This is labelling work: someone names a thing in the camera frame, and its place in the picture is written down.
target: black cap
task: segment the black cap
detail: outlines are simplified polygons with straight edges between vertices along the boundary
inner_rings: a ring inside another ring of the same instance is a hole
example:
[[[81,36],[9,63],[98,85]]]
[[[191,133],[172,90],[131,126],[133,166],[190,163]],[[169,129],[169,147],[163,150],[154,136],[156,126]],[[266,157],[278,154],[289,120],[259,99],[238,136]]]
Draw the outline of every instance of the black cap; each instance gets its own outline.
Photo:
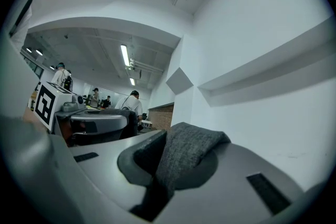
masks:
[[[63,68],[65,68],[64,63],[63,63],[63,62],[60,62],[60,63],[57,65],[57,68],[59,68],[59,67],[63,67]]]
[[[138,91],[132,91],[130,95],[139,95]]]

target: fluorescent light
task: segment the fluorescent light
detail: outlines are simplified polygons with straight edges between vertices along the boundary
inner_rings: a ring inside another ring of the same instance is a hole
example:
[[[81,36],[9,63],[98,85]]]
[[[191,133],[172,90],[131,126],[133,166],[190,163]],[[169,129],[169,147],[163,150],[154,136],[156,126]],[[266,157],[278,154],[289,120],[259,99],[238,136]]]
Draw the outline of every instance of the fluorescent light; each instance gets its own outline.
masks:
[[[122,52],[122,56],[124,58],[125,65],[127,67],[129,67],[130,66],[130,61],[128,60],[127,47],[125,45],[121,45],[121,52]]]
[[[40,49],[37,49],[36,52],[40,55],[43,55],[42,50],[40,50]]]

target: white box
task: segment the white box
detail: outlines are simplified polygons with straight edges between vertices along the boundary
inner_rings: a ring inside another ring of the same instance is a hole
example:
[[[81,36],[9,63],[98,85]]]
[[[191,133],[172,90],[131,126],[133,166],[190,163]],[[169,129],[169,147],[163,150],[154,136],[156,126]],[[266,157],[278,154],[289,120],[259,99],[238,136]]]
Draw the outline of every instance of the white box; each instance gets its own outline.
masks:
[[[71,102],[72,96],[72,92],[55,83],[43,82],[39,87],[34,113],[51,131],[55,112],[60,111],[65,102]]]

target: black backpack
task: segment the black backpack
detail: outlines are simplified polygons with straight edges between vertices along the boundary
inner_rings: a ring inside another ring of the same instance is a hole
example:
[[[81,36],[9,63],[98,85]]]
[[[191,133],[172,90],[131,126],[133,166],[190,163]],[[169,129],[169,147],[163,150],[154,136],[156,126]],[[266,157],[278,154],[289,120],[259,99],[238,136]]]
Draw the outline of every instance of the black backpack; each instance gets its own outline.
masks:
[[[68,91],[72,91],[72,89],[70,88],[71,86],[72,86],[72,78],[71,76],[68,76],[66,80],[64,81],[64,89]]]

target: table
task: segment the table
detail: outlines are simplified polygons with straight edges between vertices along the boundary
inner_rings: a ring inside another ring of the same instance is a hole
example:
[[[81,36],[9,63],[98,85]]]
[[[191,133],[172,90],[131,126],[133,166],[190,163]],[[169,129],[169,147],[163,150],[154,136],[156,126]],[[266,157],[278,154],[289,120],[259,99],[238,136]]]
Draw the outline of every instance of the table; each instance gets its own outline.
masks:
[[[151,127],[152,126],[152,122],[151,121],[142,120],[141,121],[141,125],[143,125],[145,127]]]

